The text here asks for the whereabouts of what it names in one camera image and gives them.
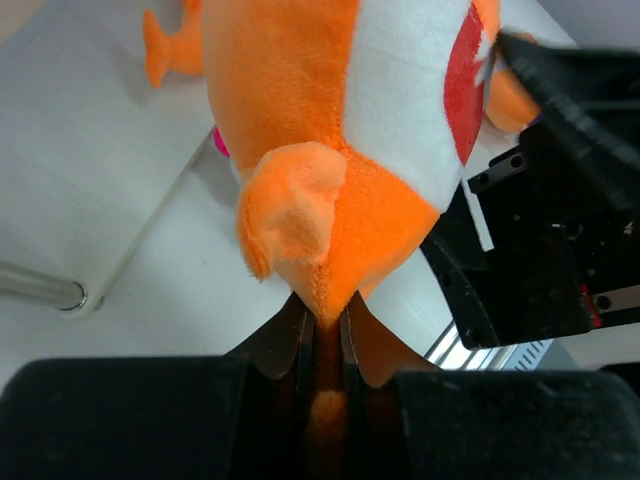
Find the orange shark plush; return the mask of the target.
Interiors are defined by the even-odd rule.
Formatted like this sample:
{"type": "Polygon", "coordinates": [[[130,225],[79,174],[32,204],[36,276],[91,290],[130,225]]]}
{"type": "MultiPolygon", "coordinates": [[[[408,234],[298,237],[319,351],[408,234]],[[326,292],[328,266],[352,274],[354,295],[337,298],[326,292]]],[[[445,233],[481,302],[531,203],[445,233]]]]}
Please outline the orange shark plush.
{"type": "Polygon", "coordinates": [[[145,45],[144,69],[153,88],[159,89],[168,72],[199,76],[204,73],[201,0],[184,0],[180,28],[164,31],[151,10],[143,13],[142,34],[145,45]]]}
{"type": "Polygon", "coordinates": [[[496,1],[207,1],[208,98],[241,179],[236,228],[258,279],[314,318],[307,473],[345,470],[339,318],[419,247],[449,207],[485,115],[528,105],[490,89],[496,1]]]}

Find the aluminium mounting rail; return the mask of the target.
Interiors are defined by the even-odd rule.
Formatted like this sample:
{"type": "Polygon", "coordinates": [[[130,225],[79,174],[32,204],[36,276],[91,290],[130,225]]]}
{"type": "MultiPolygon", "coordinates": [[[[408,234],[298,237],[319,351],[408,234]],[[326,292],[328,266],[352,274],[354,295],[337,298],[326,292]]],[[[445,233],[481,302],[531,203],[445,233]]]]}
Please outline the aluminium mounting rail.
{"type": "Polygon", "coordinates": [[[425,359],[444,370],[532,371],[540,364],[553,341],[537,340],[505,347],[469,350],[453,321],[447,326],[425,359]]]}

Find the white pink striped plush centre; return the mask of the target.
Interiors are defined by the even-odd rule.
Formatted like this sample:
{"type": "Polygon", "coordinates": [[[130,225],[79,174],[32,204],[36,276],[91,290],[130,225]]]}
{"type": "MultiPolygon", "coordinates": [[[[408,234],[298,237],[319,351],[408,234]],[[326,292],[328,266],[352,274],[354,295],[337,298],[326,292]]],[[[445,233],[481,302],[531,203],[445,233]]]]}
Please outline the white pink striped plush centre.
{"type": "Polygon", "coordinates": [[[225,156],[226,158],[229,158],[230,157],[230,153],[229,153],[229,151],[228,151],[228,149],[227,149],[227,147],[226,147],[226,145],[225,145],[225,143],[224,143],[224,141],[222,139],[222,136],[221,136],[220,131],[219,131],[217,126],[215,126],[212,129],[211,137],[212,137],[212,140],[213,140],[213,143],[214,143],[214,146],[216,147],[216,149],[223,156],[225,156]]]}

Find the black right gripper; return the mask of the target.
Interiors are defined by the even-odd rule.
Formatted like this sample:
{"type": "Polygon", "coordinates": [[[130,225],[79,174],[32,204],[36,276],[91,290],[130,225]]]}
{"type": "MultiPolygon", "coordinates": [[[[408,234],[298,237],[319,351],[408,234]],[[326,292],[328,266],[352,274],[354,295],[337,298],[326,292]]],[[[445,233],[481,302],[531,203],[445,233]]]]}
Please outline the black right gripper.
{"type": "Polygon", "coordinates": [[[513,32],[498,34],[497,50],[616,209],[542,124],[461,184],[421,249],[463,345],[636,323],[639,53],[551,47],[513,32]]]}

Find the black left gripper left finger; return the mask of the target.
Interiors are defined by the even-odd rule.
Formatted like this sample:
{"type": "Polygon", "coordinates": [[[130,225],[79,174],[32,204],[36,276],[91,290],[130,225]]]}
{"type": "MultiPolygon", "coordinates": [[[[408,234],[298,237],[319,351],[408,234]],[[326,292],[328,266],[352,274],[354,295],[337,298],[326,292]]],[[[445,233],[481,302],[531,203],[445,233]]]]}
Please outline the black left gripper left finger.
{"type": "Polygon", "coordinates": [[[232,479],[299,479],[312,389],[314,320],[292,294],[228,353],[246,362],[232,479]]]}

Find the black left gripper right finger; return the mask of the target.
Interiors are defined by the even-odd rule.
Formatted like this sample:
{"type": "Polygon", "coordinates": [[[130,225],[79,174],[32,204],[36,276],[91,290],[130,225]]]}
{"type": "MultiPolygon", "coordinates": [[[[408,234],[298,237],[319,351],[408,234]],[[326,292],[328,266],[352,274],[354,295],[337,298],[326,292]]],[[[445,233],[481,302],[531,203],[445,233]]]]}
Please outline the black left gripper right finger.
{"type": "Polygon", "coordinates": [[[416,353],[355,293],[340,316],[348,479],[409,479],[398,373],[439,368],[416,353]]]}

